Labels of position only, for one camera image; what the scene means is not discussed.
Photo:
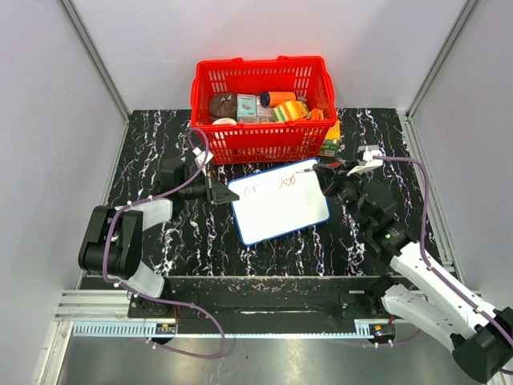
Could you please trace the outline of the blue framed whiteboard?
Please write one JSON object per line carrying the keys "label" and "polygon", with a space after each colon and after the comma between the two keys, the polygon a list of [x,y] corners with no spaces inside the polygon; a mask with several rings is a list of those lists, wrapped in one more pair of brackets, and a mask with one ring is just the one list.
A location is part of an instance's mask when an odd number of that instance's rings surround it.
{"label": "blue framed whiteboard", "polygon": [[328,199],[314,172],[296,171],[318,164],[316,158],[282,165],[228,182],[240,199],[232,211],[241,242],[255,245],[330,218]]}

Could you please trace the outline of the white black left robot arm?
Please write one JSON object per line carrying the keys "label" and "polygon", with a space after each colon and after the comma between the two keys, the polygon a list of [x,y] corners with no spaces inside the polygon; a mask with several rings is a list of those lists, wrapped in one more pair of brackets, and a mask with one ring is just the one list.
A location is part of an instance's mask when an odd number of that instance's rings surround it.
{"label": "white black left robot arm", "polygon": [[172,312],[174,299],[164,292],[165,279],[142,261],[143,232],[169,222],[186,201],[203,200],[213,205],[232,203],[240,197],[211,171],[190,174],[189,168],[166,160],[157,171],[153,197],[137,205],[99,205],[92,211],[78,255],[79,267],[91,274],[123,283],[147,296],[145,306],[156,317]]}

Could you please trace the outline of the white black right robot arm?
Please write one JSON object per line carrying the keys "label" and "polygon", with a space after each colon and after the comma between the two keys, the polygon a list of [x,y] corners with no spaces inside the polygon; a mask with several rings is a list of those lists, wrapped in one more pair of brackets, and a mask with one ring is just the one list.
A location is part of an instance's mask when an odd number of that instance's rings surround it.
{"label": "white black right robot arm", "polygon": [[486,384],[512,360],[512,309],[500,310],[465,287],[397,221],[391,191],[361,177],[382,161],[313,166],[323,195],[341,198],[370,252],[423,294],[419,298],[384,276],[366,291],[366,311],[414,324],[440,342],[468,377]]}

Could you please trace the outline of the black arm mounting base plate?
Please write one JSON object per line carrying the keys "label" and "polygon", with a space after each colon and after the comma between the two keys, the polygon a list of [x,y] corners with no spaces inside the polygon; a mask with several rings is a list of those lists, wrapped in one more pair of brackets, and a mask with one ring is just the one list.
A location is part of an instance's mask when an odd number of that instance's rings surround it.
{"label": "black arm mounting base plate", "polygon": [[379,277],[168,278],[166,297],[205,309],[221,324],[270,324],[335,330],[344,322],[388,321],[375,296]]}

